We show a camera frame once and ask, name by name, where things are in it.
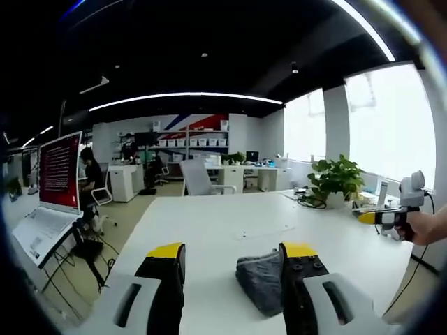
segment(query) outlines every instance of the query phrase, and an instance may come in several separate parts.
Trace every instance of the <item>black ceiling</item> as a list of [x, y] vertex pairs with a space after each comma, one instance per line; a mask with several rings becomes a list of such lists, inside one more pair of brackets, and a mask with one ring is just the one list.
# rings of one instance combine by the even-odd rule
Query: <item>black ceiling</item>
[[[16, 8], [1, 108], [19, 143], [65, 120], [90, 126], [150, 114], [237, 112], [262, 117], [278, 105], [234, 98], [160, 98], [91, 107], [135, 96], [208, 91], [287, 102], [346, 75], [388, 63], [356, 22], [330, 0], [180, 1], [76, 0]], [[398, 32], [356, 1], [398, 61], [417, 59]], [[292, 61], [300, 72], [292, 74]], [[110, 83], [80, 91], [106, 77]]]

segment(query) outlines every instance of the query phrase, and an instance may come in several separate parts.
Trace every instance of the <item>window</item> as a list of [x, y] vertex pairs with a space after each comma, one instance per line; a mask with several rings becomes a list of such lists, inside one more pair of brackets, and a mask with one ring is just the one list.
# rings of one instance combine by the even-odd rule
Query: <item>window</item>
[[326, 153], [326, 119], [323, 90], [317, 89], [284, 108], [284, 155], [297, 161], [323, 159]]
[[416, 68], [400, 65], [346, 79], [350, 159], [367, 172], [401, 181], [417, 170], [433, 188], [432, 111]]

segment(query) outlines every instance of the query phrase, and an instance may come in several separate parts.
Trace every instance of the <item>gray cloth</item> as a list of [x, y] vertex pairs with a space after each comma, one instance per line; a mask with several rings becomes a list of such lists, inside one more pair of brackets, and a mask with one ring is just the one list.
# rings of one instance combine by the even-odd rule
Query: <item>gray cloth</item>
[[245, 294], [265, 316], [282, 312], [279, 251], [237, 260], [236, 278]]

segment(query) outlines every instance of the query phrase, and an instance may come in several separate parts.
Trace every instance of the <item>office chair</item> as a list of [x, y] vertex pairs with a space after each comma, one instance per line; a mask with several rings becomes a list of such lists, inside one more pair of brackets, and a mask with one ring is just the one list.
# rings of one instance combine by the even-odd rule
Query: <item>office chair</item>
[[160, 156], [155, 157], [155, 184], [163, 184], [169, 183], [169, 181], [162, 179], [161, 176], [167, 176], [169, 174], [168, 166], [163, 166], [163, 162], [161, 161]]
[[189, 195], [212, 195], [215, 191], [222, 194], [226, 188], [236, 193], [236, 186], [212, 185], [205, 162], [202, 159], [189, 159], [180, 162], [184, 183]]
[[112, 193], [108, 190], [108, 177], [109, 177], [109, 163], [99, 163], [99, 167], [101, 169], [101, 174], [103, 176], [104, 187], [95, 188], [91, 190], [91, 196], [93, 197], [94, 202], [88, 204], [87, 206], [92, 209], [92, 211], [99, 217], [99, 233], [103, 235], [103, 224], [104, 221], [109, 219], [107, 215], [99, 215], [98, 206], [103, 206], [104, 204], [108, 204], [113, 201]]

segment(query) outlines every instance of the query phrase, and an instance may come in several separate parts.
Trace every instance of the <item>computer monitor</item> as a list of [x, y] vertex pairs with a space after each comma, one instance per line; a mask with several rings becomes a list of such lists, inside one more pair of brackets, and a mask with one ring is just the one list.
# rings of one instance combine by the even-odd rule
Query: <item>computer monitor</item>
[[257, 162], [259, 159], [259, 151], [247, 151], [246, 152], [247, 162]]
[[40, 206], [79, 214], [78, 165], [82, 132], [48, 142], [39, 161]]

